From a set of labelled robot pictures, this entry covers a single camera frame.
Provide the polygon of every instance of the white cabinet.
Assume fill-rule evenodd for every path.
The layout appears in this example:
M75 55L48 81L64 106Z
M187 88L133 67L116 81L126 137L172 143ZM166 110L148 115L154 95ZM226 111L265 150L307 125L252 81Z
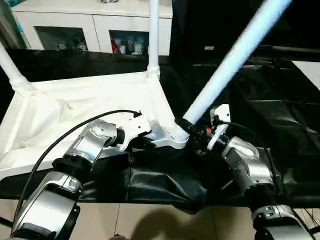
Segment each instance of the white cabinet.
M159 1L159 55L169 55L172 0ZM128 49L128 39L149 46L149 1L26 0L13 8L25 37L35 50L88 50L112 53L112 41Z
M94 20L88 14L16 12L31 49L62 50L83 47L100 52Z

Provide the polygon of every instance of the black surface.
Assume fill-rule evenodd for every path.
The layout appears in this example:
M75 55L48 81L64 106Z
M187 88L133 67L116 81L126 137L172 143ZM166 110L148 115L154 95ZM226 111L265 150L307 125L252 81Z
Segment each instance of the black surface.
M148 64L146 58L106 53L14 50L9 54L32 82L145 71ZM231 120L254 130L270 148L273 164L283 179L277 182L281 202L318 208L320 92L292 62L283 59L250 59L215 104L229 104ZM188 109L219 62L179 62L174 70L167 58L160 59L160 83L176 117ZM199 124L208 121L206 114ZM244 130L230 127L228 134L259 145ZM33 188L45 174L36 174ZM24 174L3 179L0 197L17 199L27 177ZM190 142L183 150L162 147L99 160L84 184L80 201L172 204L189 209L246 206L233 183L221 191L230 179L228 166L219 153L199 157Z
M175 0L170 55L193 63L224 56L238 39L263 0ZM320 50L320 3L293 0L258 48L279 46ZM206 46L214 47L205 50Z

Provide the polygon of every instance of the black fabric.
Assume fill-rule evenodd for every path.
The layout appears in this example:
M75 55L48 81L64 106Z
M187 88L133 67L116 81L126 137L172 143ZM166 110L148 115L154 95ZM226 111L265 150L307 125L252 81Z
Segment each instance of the black fabric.
M9 54L32 82L145 71L148 59L106 53L13 50ZM210 64L173 68L160 58L160 83L176 117L182 117L217 69ZM320 92L295 65L283 57L249 59L214 104L230 106L231 120L255 131L272 155L280 181L281 203L292 207L320 205ZM198 125L209 125L206 113ZM230 127L256 146L260 142L243 129ZM161 147L100 159L84 184L82 202L172 204L200 209L206 205L246 206L218 152L196 155L190 141L183 150ZM36 174L30 192L47 170ZM0 197L17 199L28 175L0 181Z

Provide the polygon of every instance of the black cable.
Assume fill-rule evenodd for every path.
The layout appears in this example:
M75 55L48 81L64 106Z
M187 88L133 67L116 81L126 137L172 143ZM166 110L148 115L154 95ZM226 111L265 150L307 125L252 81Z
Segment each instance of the black cable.
M12 228L14 223L0 216L0 225Z
M235 126L235 127L241 128L241 129L245 129L245 130L249 131L253 136L255 136L255 138L260 142L261 147L264 149L265 154L266 154L266 156L268 158L270 167L271 167L272 175L273 175L274 178L276 178L276 171L275 171L274 165L272 163L272 157L270 156L270 153L268 151L267 146L265 145L265 142L262 140L262 138L257 133L255 133L252 129L250 129L250 128L246 127L246 126L243 126L241 124L238 124L238 123L228 122L228 121L218 121L218 123L219 124L227 124L227 125L230 125L230 126ZM278 186L276 184L274 186L276 187L276 190L279 192Z
M318 234L318 233L320 233L320 226L315 226L315 227L311 228L311 229L310 229L310 232L311 232L312 234Z
M88 123L90 123L91 121L93 120L96 120L96 119L99 119L99 118L102 118L104 116L107 116L107 115L111 115L111 114L117 114L117 113L130 113L130 114L133 114L133 117L136 118L138 116L141 115L140 112L137 112L137 111L132 111L132 110L114 110L114 111L108 111L108 112L105 112L105 113L102 113L100 115L97 115L97 116L94 116L88 120L85 120L83 121L82 123L74 126L73 128L71 128L69 131L67 131L65 134L63 134L61 137L59 137L54 143L52 143L45 151L44 153L40 156L40 158L38 159L38 161L35 163L35 165L33 166L31 172L30 172L30 175L29 175L29 178L28 180L26 181L25 185L24 185L24 188L23 188L23 191L21 193L21 196L20 196L20 199L18 201L18 204L16 206L16 209L15 209L15 213L14 213L14 218L13 218L13 222L15 223L16 220L17 220L17 216L18 216L18 213L19 211L21 210L21 207L22 207L22 204L23 204L23 201L24 201L24 198L25 198L25 195L27 193L27 189L28 189L28 186L32 180L32 178L34 177L38 167L40 166L41 162L44 160L44 158L47 156L47 154L59 143L61 142L65 137L67 137L69 134L71 134L73 131L75 131L76 129L82 127L83 125L86 125Z

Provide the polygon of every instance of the glass cabinet door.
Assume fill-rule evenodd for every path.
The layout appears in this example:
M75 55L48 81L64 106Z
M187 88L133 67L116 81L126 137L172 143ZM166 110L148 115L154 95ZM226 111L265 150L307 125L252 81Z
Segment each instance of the glass cabinet door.
M79 27L35 26L45 50L88 51L84 31Z
M148 32L109 30L109 35L113 53L148 55Z
M101 52L147 55L150 19L137 16L93 16ZM159 19L159 55L170 52L171 19Z

